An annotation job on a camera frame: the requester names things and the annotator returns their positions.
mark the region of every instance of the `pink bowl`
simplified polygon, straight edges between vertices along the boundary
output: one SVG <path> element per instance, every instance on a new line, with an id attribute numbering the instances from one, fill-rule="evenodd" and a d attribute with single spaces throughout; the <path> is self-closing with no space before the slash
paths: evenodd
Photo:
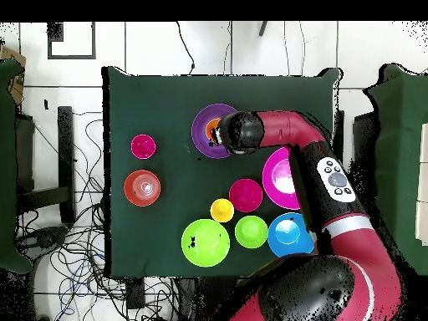
<path id="1" fill-rule="evenodd" d="M 247 178 L 236 181 L 229 190 L 229 201 L 237 211 L 244 213 L 258 209 L 262 199 L 262 188 L 258 183 Z"/>
<path id="2" fill-rule="evenodd" d="M 149 159 L 155 154 L 156 144 L 151 136 L 140 134 L 130 142 L 130 150 L 139 159 Z"/>
<path id="3" fill-rule="evenodd" d="M 288 148 L 280 148 L 269 156 L 263 167 L 262 183 L 273 203 L 296 211 L 300 205 L 294 190 L 288 154 Z"/>

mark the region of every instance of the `lime green bowl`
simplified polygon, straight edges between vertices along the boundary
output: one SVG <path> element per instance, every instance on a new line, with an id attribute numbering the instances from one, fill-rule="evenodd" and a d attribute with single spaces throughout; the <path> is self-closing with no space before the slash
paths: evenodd
<path id="1" fill-rule="evenodd" d="M 223 261 L 231 246 L 222 224 L 212 219 L 191 223 L 181 237 L 181 250 L 189 262 L 199 267 L 212 267 Z"/>
<path id="2" fill-rule="evenodd" d="M 258 248 L 268 239 L 268 225 L 257 216 L 246 216 L 235 226 L 237 241 L 246 248 Z"/>

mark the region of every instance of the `white tile floor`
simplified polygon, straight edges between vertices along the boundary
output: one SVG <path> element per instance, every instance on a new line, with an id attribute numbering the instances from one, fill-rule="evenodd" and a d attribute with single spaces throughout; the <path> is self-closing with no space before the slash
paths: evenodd
<path id="1" fill-rule="evenodd" d="M 271 21 L 264 36 L 259 37 L 261 23 L 233 21 L 230 26 L 228 21 L 181 22 L 182 37 L 195 61 L 192 73 L 315 76 L 325 68 L 340 67 L 344 71 L 339 108 L 345 112 L 345 166 L 353 154 L 353 119 L 372 110 L 361 89 L 377 81 L 380 66 L 400 63 L 418 73 L 428 67 L 425 31 L 418 23 Z M 96 59 L 48 60 L 46 29 L 46 23 L 0 23 L 0 37 L 27 58 L 23 112 L 34 118 L 53 146 L 58 146 L 59 105 L 71 105 L 76 114 L 94 112 L 74 116 L 75 144 L 88 156 L 89 168 L 98 159 L 99 151 L 85 135 L 84 128 L 91 120 L 102 118 L 101 66 L 114 65 L 130 74 L 188 74 L 191 69 L 176 23 L 96 23 Z M 52 52 L 90 54 L 91 45 L 90 23 L 65 23 L 64 41 L 53 43 Z M 45 99 L 48 110 L 44 108 Z M 94 122 L 88 128 L 89 136 L 101 146 L 102 130 L 102 122 Z M 85 176 L 86 161 L 79 150 L 75 154 L 76 168 Z M 57 161 L 56 153 L 36 131 L 33 169 L 36 188 L 58 185 L 58 165 L 53 161 Z M 94 168 L 93 176 L 103 186 L 102 162 L 101 159 Z M 75 185 L 76 197 L 80 198 L 84 182 L 79 175 L 75 177 Z M 99 201 L 101 195 L 94 193 L 92 197 Z M 88 205 L 90 198 L 86 193 L 78 203 L 78 212 Z M 32 216 L 33 213 L 29 213 L 26 221 Z M 55 223 L 59 223 L 59 210 L 51 206 L 40 210 L 40 218 L 33 226 Z M 78 223 L 79 226 L 89 224 L 89 216 Z M 53 255 L 53 264 L 60 272 L 70 274 L 58 255 Z M 58 290 L 63 279 L 51 266 L 49 256 L 45 257 L 36 275 L 35 300 L 40 314 L 55 318 L 61 310 Z M 61 292 L 67 288 L 68 284 L 63 283 Z M 63 316 L 61 321 L 82 321 L 93 301 L 91 295 L 76 298 L 70 305 L 73 310 L 69 311 L 72 313 L 76 307 L 79 311 Z M 122 303 L 118 302 L 117 306 L 122 307 Z M 124 321 L 109 299 L 99 299 L 92 313 L 84 321 Z"/>

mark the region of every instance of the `green tablecloth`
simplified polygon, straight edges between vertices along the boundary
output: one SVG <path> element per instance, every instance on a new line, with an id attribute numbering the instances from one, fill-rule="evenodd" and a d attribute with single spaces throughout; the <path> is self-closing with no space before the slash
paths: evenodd
<path id="1" fill-rule="evenodd" d="M 193 145 L 191 123 L 207 105 L 223 103 L 237 110 L 309 112 L 331 132 L 333 87 L 339 78 L 338 69 L 299 78 L 134 77 L 103 68 L 104 99 L 108 100 L 104 102 L 105 129 L 110 121 L 110 152 L 104 152 L 106 166 L 111 167 L 111 174 L 105 174 L 106 186 L 111 182 L 111 245 L 106 246 L 111 247 L 110 276 L 247 276 L 274 259 L 267 243 L 255 250 L 238 244 L 233 230 L 244 215 L 240 212 L 225 224 L 231 247 L 223 262 L 202 268 L 185 259 L 181 235 L 187 225 L 210 218 L 211 203 L 227 198 L 234 181 L 252 178 L 261 185 L 263 165 L 276 150 L 210 159 Z M 132 138 L 143 133 L 151 135 L 157 145 L 149 160 L 138 160 L 130 152 Z M 133 206 L 124 194 L 126 177 L 139 169 L 154 172 L 161 183 L 159 199 L 148 207 Z M 286 211 L 265 195 L 253 214 L 269 224 Z"/>

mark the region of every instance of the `blue bowl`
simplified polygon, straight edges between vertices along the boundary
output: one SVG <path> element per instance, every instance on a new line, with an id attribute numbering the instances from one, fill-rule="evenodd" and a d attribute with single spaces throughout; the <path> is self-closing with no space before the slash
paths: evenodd
<path id="1" fill-rule="evenodd" d="M 285 213 L 277 217 L 267 230 L 267 243 L 278 257 L 313 251 L 313 240 L 299 213 Z"/>

